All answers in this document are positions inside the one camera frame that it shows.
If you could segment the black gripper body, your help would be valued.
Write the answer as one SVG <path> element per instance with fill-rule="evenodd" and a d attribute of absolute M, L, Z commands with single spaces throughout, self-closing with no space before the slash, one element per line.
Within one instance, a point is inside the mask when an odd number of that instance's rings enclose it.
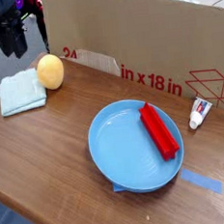
<path fill-rule="evenodd" d="M 25 37 L 23 22 L 21 20 L 21 11 L 11 9 L 0 16 L 0 42 L 2 40 L 18 40 Z"/>

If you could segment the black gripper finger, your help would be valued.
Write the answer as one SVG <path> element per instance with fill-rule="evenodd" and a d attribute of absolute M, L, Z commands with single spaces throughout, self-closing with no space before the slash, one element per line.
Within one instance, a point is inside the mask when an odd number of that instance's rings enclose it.
<path fill-rule="evenodd" d="M 11 36 L 7 33 L 0 34 L 0 49 L 7 56 L 10 57 L 13 53 Z"/>
<path fill-rule="evenodd" d="M 27 51 L 27 41 L 25 40 L 25 35 L 19 35 L 14 38 L 14 54 L 17 58 L 21 58 L 23 54 Z"/>

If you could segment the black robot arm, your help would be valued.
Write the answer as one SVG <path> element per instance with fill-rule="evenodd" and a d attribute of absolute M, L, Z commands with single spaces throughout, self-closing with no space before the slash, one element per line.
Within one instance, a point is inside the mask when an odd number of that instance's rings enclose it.
<path fill-rule="evenodd" d="M 27 51 L 21 12 L 15 0 L 0 0 L 0 49 L 7 56 L 21 58 Z"/>

